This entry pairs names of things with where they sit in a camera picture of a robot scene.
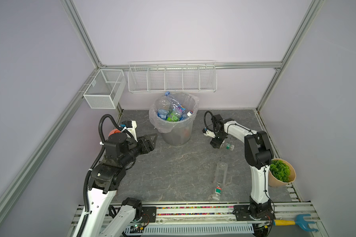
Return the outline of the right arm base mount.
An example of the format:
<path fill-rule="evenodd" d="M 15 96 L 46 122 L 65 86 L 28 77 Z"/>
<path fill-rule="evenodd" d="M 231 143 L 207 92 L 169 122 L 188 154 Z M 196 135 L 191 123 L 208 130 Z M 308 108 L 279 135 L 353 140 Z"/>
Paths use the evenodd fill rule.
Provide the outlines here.
<path fill-rule="evenodd" d="M 237 221 L 270 221 L 276 218 L 273 207 L 269 203 L 235 205 L 232 214 Z"/>

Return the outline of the blue cartoon label water bottle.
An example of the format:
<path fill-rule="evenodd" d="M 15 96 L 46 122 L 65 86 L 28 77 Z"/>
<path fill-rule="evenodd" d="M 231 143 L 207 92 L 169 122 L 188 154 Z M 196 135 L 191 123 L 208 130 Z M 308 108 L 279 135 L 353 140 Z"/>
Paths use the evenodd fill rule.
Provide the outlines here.
<path fill-rule="evenodd" d="M 171 103 L 171 106 L 174 110 L 180 111 L 182 113 L 186 110 L 182 103 L 179 102 L 169 91 L 165 92 L 165 96 L 167 97 L 167 100 Z"/>

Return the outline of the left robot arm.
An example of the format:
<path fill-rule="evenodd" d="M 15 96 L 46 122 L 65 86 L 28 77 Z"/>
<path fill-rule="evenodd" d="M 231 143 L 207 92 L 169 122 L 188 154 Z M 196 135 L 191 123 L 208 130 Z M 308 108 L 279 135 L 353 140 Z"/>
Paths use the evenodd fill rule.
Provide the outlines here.
<path fill-rule="evenodd" d="M 84 180 L 84 210 L 74 237 L 124 237 L 133 222 L 138 231 L 144 229 L 150 216 L 142 210 L 142 201 L 126 198 L 116 210 L 111 202 L 117 195 L 127 170 L 140 155 L 155 149 L 157 134 L 137 136 L 136 122 L 127 120 L 118 125 L 110 114 L 101 117 L 98 125 L 101 150 L 88 169 Z"/>

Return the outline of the bird label tea bottle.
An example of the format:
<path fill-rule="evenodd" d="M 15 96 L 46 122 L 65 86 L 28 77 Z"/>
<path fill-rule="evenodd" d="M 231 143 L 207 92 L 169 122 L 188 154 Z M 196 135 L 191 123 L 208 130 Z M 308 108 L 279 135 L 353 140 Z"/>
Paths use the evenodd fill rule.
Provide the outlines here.
<path fill-rule="evenodd" d="M 231 144 L 231 143 L 228 143 L 228 142 L 224 142 L 222 145 L 221 145 L 221 148 L 222 149 L 227 149 L 229 151 L 233 151 L 234 150 L 234 145 Z"/>

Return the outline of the lime green label bottle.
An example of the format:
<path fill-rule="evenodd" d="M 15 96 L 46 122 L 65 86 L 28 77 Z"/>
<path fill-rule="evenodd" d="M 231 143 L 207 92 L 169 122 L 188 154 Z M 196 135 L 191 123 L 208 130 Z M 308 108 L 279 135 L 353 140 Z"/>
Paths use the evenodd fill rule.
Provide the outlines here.
<path fill-rule="evenodd" d="M 182 110 L 172 110 L 172 112 L 167 117 L 167 121 L 178 122 L 180 121 L 182 115 L 183 115 Z"/>

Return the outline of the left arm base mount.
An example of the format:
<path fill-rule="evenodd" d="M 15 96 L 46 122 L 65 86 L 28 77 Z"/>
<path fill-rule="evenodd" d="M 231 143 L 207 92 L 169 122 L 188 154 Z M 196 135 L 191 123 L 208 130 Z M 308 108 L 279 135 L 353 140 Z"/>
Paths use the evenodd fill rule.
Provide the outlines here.
<path fill-rule="evenodd" d="M 136 217 L 132 223 L 155 223 L 156 217 L 156 206 L 143 206 L 140 216 Z"/>

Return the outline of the orange NFC juice bottle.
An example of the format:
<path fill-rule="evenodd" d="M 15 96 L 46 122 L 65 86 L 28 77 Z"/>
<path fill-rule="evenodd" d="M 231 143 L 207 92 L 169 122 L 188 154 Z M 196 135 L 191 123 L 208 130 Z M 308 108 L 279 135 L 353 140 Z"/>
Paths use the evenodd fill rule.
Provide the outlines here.
<path fill-rule="evenodd" d="M 180 136 L 180 141 L 182 143 L 186 143 L 190 138 L 192 134 L 192 129 L 190 127 L 184 127 L 179 129 L 179 136 Z"/>

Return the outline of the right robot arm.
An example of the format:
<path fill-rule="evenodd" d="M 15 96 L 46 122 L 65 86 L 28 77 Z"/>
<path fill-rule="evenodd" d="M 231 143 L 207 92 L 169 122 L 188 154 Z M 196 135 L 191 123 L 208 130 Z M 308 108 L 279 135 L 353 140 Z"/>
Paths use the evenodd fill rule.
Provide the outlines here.
<path fill-rule="evenodd" d="M 257 218 L 274 214 L 274 202 L 268 188 L 268 174 L 274 154 L 268 134 L 247 128 L 232 118 L 214 115 L 211 111 L 205 112 L 204 125 L 203 133 L 212 138 L 210 144 L 215 149 L 219 149 L 229 135 L 244 143 L 244 157 L 252 173 L 250 215 Z"/>

